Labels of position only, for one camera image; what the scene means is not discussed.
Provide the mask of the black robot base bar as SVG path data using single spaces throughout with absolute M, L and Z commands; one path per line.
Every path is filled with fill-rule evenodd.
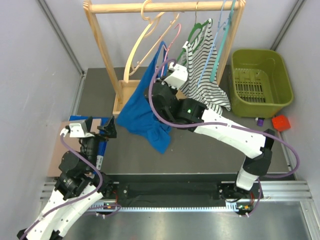
M 225 201 L 251 204 L 259 187 L 236 187 L 235 173 L 111 174 L 113 189 L 106 196 L 124 208 L 223 207 Z

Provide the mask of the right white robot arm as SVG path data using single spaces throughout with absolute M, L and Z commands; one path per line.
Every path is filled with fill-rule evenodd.
M 233 185 L 233 193 L 237 197 L 249 195 L 254 182 L 267 174 L 273 155 L 275 133 L 272 130 L 254 132 L 195 99 L 178 99 L 177 90 L 163 79 L 149 83 L 143 93 L 159 122 L 209 136 L 245 155 Z

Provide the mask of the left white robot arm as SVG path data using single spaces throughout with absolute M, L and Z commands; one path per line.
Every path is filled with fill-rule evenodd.
M 17 233 L 20 240 L 61 240 L 72 225 L 97 201 L 109 198 L 114 182 L 97 169 L 99 145 L 117 137 L 115 118 L 91 131 L 93 118 L 71 122 L 60 132 L 67 148 L 61 171 L 47 204 L 35 222 Z

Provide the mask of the pink wire hanger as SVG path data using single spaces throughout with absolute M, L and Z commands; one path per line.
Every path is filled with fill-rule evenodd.
M 169 54 L 170 48 L 172 47 L 172 45 L 174 44 L 174 42 L 178 38 L 178 36 L 179 36 L 179 34 L 181 32 L 182 25 L 180 23 L 178 23 L 174 28 L 178 29 L 178 30 L 177 30 L 177 33 L 176 33 L 174 39 L 171 41 L 171 43 L 168 45 L 168 47 L 164 48 L 165 49 L 165 55 L 164 55 L 163 61 L 166 61 L 168 59 L 168 54 Z

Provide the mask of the blue tank top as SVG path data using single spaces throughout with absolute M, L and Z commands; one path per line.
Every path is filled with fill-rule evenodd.
M 156 71 L 158 57 L 166 44 L 160 42 L 158 50 L 144 72 L 135 91 L 117 117 L 117 124 L 128 132 L 147 139 L 149 144 L 159 153 L 164 154 L 171 142 L 171 127 L 158 121 L 145 99 L 144 92 L 150 85 Z

